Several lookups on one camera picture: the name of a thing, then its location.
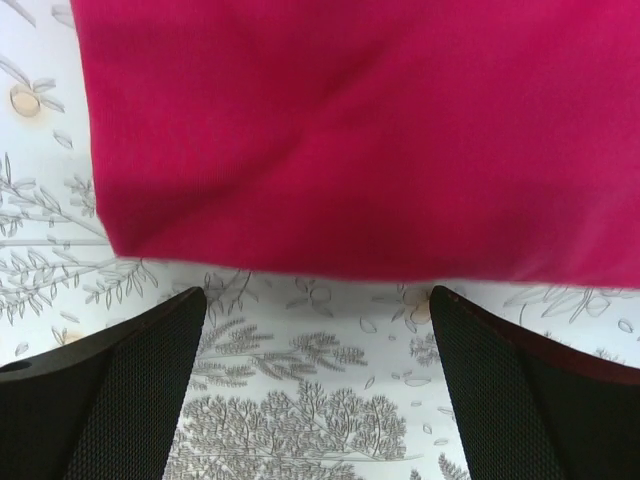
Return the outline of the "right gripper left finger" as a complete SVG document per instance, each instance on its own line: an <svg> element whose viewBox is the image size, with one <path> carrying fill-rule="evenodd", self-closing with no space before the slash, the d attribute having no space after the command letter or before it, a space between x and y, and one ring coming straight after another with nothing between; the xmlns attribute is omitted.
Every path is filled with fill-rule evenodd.
<svg viewBox="0 0 640 480"><path fill-rule="evenodd" d="M206 316L200 287L1 368L1 476L164 475Z"/></svg>

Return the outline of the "magenta t shirt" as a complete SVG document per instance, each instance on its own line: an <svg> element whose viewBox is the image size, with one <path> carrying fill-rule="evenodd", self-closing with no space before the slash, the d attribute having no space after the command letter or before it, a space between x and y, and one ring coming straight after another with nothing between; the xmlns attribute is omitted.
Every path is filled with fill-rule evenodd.
<svg viewBox="0 0 640 480"><path fill-rule="evenodd" d="M635 1L75 1L114 251L639 284Z"/></svg>

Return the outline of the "floral table mat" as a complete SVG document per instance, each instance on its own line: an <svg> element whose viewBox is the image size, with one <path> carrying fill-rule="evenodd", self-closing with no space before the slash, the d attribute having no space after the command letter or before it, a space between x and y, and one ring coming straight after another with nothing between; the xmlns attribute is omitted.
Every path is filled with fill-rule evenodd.
<svg viewBox="0 0 640 480"><path fill-rule="evenodd" d="M1 5L1 361L202 288L163 479L473 479L432 325L436 286L639 371L639 284L373 281L118 255L97 212L73 2Z"/></svg>

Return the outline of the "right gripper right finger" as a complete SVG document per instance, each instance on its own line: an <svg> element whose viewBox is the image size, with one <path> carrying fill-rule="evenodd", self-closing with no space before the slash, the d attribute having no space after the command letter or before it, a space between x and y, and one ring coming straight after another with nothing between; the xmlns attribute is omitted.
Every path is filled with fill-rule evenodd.
<svg viewBox="0 0 640 480"><path fill-rule="evenodd" d="M429 307L471 478L638 478L638 369L503 320L444 286Z"/></svg>

